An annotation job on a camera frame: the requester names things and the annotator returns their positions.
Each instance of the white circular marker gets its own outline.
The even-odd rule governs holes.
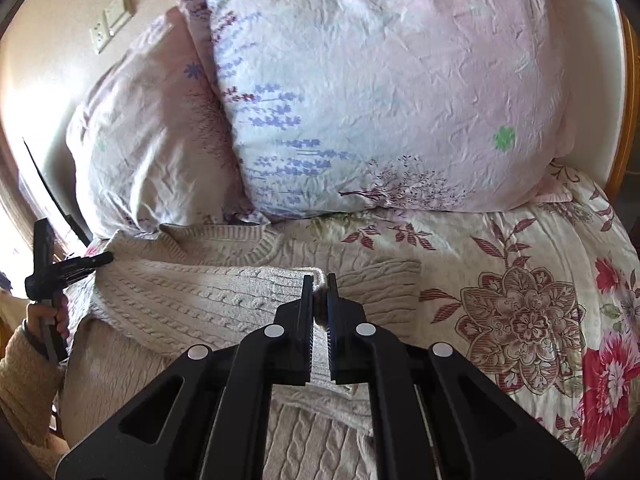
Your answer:
[[[284,334],[284,328],[280,325],[269,325],[264,329],[264,335],[267,337],[280,337]]]
[[[436,343],[433,345],[433,353],[438,357],[451,357],[453,355],[453,347],[448,343]]]
[[[376,327],[371,323],[360,323],[356,327],[356,332],[360,335],[374,335],[376,333]]]
[[[199,361],[200,359],[204,359],[207,355],[209,355],[209,349],[204,345],[196,345],[189,348],[187,352],[189,359],[193,359],[194,361]]]

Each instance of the floral bedspread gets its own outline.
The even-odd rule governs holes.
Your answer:
[[[571,168],[549,171],[572,202],[375,209],[279,229],[420,260],[414,342],[455,346],[591,471],[640,404],[640,264],[600,188]]]

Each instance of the human hand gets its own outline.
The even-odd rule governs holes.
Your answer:
[[[43,342],[42,330],[40,329],[40,319],[43,317],[55,317],[56,329],[62,339],[69,337],[69,312],[67,309],[68,299],[62,292],[53,301],[54,304],[61,305],[60,308],[47,306],[42,303],[30,303],[27,305],[27,329],[38,341]]]

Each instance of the green clover print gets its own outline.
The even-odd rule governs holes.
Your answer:
[[[495,147],[502,152],[506,152],[515,145],[516,131],[510,126],[501,126],[494,139]]]

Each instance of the wall plate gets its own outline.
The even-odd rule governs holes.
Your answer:
[[[104,47],[111,41],[109,28],[104,18],[104,12],[100,14],[100,18],[95,22],[95,25],[89,29],[89,32],[91,33],[94,52],[100,54],[104,50]]]
[[[116,33],[132,18],[133,7],[131,0],[112,0],[104,9],[109,34],[115,36]]]

